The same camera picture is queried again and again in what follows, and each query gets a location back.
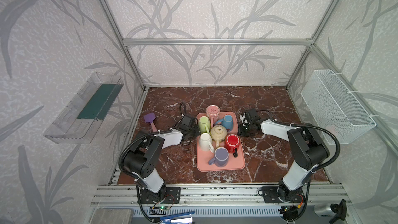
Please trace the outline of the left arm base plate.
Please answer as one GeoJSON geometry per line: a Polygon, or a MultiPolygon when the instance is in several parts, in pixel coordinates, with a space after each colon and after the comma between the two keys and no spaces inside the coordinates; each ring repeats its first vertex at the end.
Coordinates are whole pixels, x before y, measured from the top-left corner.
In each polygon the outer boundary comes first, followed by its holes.
{"type": "Polygon", "coordinates": [[[178,204],[181,196],[180,187],[163,187],[158,193],[148,189],[141,189],[138,193],[141,204],[155,204],[158,202],[166,204],[178,204]]]}

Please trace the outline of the light green mug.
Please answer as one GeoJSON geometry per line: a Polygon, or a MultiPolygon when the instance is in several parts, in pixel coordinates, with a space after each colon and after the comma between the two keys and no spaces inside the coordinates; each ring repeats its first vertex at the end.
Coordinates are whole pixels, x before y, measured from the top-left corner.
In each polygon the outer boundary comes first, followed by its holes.
{"type": "Polygon", "coordinates": [[[198,126],[200,129],[200,132],[203,133],[208,133],[210,134],[210,119],[207,116],[202,116],[199,118],[198,126]]]}

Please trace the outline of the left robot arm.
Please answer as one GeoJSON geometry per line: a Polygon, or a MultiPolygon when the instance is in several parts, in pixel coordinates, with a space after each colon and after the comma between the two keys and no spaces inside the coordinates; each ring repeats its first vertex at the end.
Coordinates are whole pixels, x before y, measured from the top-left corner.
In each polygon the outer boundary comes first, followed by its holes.
{"type": "Polygon", "coordinates": [[[181,116],[180,121],[166,131],[139,132],[119,156],[120,171],[134,178],[140,189],[152,195],[160,196],[166,192],[166,182],[156,170],[162,150],[200,135],[197,118],[181,116]]]}

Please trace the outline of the white mug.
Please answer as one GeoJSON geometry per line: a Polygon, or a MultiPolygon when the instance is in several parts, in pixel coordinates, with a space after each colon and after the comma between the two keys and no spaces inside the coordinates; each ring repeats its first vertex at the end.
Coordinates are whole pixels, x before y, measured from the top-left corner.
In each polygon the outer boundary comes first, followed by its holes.
{"type": "Polygon", "coordinates": [[[211,152],[215,151],[215,149],[212,145],[212,138],[211,138],[210,134],[208,134],[208,133],[201,134],[200,140],[199,140],[199,145],[200,145],[200,149],[202,151],[211,151],[211,152]]]}

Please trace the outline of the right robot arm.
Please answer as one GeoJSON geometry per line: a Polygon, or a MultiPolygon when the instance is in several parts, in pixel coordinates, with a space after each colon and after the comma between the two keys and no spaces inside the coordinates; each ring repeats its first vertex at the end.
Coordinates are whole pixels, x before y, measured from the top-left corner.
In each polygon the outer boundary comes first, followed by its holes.
{"type": "Polygon", "coordinates": [[[288,173],[278,183],[277,195],[282,202],[290,202],[302,187],[310,182],[312,174],[331,165],[340,155],[341,146],[330,131],[312,125],[283,123],[271,116],[261,118],[259,110],[250,109],[239,115],[238,135],[254,136],[258,132],[289,142],[294,162],[288,173]],[[323,132],[335,143],[333,157],[318,132],[323,132]]]}

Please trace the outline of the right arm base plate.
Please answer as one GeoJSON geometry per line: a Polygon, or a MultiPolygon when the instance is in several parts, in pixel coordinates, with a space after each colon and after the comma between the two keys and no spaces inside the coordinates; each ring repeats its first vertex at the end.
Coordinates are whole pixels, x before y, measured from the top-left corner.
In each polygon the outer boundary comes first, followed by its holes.
{"type": "Polygon", "coordinates": [[[305,198],[302,188],[286,193],[277,186],[266,186],[262,187],[259,193],[266,204],[300,204],[305,198]]]}

